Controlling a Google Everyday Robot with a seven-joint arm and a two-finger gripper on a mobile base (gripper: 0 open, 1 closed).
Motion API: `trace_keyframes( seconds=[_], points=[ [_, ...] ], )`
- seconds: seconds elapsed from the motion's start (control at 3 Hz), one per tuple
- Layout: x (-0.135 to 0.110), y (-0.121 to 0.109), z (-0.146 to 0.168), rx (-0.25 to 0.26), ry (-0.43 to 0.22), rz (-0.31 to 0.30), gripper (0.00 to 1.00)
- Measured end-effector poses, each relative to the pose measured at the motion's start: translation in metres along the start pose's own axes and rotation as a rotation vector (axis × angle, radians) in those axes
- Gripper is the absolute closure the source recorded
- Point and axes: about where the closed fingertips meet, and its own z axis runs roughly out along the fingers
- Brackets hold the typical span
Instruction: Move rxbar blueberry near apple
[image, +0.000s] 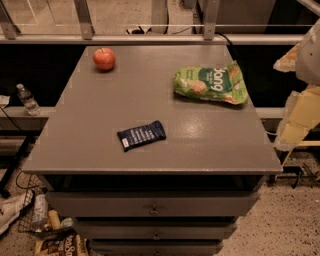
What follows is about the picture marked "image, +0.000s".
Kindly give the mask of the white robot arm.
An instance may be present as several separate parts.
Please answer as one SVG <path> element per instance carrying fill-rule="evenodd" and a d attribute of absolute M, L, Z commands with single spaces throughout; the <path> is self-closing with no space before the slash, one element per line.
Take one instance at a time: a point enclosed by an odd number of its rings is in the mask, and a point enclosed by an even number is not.
<path fill-rule="evenodd" d="M 275 148 L 290 151 L 320 123 L 320 20 L 273 68 L 284 73 L 294 72 L 307 84 L 301 93 L 291 92 L 277 128 Z"/>

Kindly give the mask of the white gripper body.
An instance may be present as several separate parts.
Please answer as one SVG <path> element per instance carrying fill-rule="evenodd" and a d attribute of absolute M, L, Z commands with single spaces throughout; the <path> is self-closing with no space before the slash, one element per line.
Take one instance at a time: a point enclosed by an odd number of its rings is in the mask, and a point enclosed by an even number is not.
<path fill-rule="evenodd" d="M 292 91 L 277 128 L 275 148 L 280 151 L 294 149 L 319 123 L 320 86 L 308 85 L 302 92 Z"/>

